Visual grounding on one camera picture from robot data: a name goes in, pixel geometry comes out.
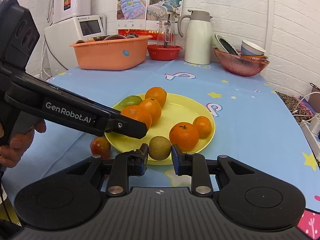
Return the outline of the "person's left hand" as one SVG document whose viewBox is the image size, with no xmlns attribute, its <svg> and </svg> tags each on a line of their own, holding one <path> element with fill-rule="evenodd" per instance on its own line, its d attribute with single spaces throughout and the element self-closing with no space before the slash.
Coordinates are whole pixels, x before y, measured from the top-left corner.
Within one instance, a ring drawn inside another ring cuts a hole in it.
<svg viewBox="0 0 320 240">
<path fill-rule="evenodd" d="M 1 146 L 2 166 L 13 168 L 18 164 L 25 151 L 31 146 L 35 131 L 39 133 L 46 131 L 46 123 L 44 120 L 36 123 L 27 133 L 12 136 L 9 145 Z"/>
</svg>

